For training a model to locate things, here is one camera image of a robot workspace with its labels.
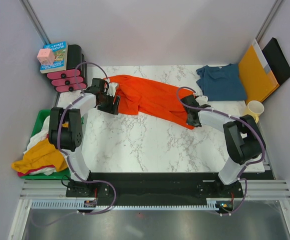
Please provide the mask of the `orange t shirt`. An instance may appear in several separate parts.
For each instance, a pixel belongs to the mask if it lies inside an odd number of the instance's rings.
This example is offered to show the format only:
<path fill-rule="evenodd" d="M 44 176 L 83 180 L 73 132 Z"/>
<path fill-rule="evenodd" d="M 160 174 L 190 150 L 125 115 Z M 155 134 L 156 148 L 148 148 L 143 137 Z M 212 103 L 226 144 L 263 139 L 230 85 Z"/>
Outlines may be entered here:
<path fill-rule="evenodd" d="M 176 86 L 130 75 L 111 76 L 109 80 L 118 84 L 120 114 L 134 116 L 142 112 L 190 130 L 194 128 L 186 124 L 187 113 L 176 97 Z"/>

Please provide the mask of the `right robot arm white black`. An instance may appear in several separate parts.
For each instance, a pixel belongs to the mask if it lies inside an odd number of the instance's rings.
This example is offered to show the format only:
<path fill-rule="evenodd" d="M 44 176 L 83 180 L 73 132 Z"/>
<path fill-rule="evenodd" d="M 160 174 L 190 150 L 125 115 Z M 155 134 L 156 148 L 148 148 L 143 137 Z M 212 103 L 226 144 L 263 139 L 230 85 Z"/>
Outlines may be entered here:
<path fill-rule="evenodd" d="M 229 155 L 224 167 L 219 171 L 219 181 L 214 183 L 214 192 L 225 197 L 232 190 L 247 166 L 263 160 L 266 144 L 251 115 L 235 117 L 213 109 L 210 105 L 199 105 L 193 95 L 180 99 L 187 113 L 186 124 L 193 127 L 207 125 L 221 131 L 225 137 Z"/>

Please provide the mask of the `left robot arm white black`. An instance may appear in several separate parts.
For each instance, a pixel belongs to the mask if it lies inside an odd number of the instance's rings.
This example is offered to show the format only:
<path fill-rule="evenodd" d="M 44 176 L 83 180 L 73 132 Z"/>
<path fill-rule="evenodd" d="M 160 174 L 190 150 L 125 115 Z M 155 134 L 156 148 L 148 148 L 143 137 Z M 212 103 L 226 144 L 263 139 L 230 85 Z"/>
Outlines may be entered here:
<path fill-rule="evenodd" d="M 67 107 L 54 107 L 50 110 L 48 141 L 64 156 L 70 171 L 70 178 L 79 182 L 77 191 L 84 197 L 94 193 L 95 185 L 88 180 L 90 170 L 82 154 L 81 118 L 94 108 L 117 115 L 120 102 L 117 90 L 118 83 L 93 78 L 91 86 Z"/>

